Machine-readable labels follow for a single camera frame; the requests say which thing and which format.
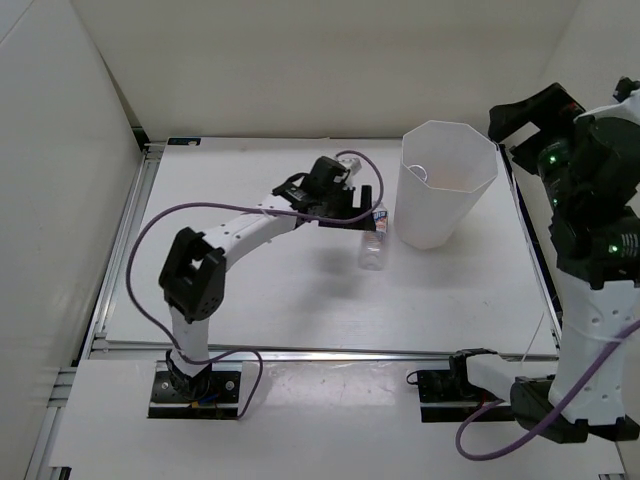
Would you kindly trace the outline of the clear bottle red-blue label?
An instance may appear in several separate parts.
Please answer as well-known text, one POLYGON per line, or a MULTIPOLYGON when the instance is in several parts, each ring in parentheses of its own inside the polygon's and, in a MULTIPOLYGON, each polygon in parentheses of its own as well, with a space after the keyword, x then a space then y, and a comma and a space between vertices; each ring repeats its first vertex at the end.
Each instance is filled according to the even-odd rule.
POLYGON ((362 235, 359 252, 359 267, 364 270, 379 271, 384 268, 389 213, 381 203, 373 212, 374 231, 366 231, 362 235))

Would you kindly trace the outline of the clear unlabelled plastic bottle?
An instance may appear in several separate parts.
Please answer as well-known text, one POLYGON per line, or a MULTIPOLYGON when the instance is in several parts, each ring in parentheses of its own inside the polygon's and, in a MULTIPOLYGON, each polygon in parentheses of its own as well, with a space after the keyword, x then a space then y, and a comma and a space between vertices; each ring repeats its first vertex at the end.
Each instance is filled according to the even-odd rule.
POLYGON ((409 165, 407 167, 407 169, 412 172, 417 178, 419 178, 423 183, 426 183, 428 180, 428 172, 426 171, 426 169, 419 165, 419 164, 414 164, 414 165, 409 165))

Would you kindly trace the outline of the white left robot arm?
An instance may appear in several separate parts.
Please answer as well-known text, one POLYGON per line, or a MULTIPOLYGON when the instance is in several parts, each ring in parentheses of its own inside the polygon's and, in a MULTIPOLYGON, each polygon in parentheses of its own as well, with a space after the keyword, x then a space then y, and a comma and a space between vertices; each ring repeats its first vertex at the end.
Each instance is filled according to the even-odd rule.
POLYGON ((159 284, 177 342, 166 355, 170 383, 186 401, 199 401, 212 389, 209 320, 224 300, 226 274, 234 264, 307 223, 374 230, 371 186, 363 186, 360 204, 353 204, 352 178, 361 160, 358 154, 321 156, 309 172, 292 175, 236 218, 205 231, 185 227, 176 234, 159 284))

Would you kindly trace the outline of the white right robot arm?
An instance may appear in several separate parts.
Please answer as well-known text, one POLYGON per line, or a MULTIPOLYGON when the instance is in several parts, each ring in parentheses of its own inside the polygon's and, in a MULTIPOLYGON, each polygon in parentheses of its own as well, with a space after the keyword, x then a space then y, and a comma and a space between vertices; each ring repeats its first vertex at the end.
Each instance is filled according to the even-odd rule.
POLYGON ((508 403, 528 437, 634 441, 639 426, 625 412, 622 384, 623 346, 639 327, 639 218, 630 207, 639 185, 639 84, 619 79, 612 103, 589 110, 555 83, 492 107, 489 119, 498 143, 526 124, 536 129, 511 155, 540 178, 552 209, 562 333, 554 372, 530 376, 495 351, 461 350, 449 360, 450 390, 508 403))

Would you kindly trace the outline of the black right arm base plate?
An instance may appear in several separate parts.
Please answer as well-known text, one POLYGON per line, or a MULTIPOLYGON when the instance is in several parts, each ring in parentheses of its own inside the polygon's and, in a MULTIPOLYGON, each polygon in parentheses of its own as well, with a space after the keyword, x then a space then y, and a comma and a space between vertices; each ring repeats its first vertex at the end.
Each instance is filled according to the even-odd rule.
POLYGON ((496 397, 478 387, 460 387, 450 370, 414 370, 408 385, 418 389, 422 423, 460 423, 496 397))

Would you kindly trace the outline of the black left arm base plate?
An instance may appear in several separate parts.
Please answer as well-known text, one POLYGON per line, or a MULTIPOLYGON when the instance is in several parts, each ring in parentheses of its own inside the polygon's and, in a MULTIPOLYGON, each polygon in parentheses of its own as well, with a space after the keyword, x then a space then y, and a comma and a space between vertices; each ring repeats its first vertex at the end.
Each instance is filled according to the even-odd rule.
POLYGON ((164 364, 157 364, 147 409, 150 419, 235 420, 239 413, 240 366, 214 366, 194 394, 183 395, 171 383, 164 364))

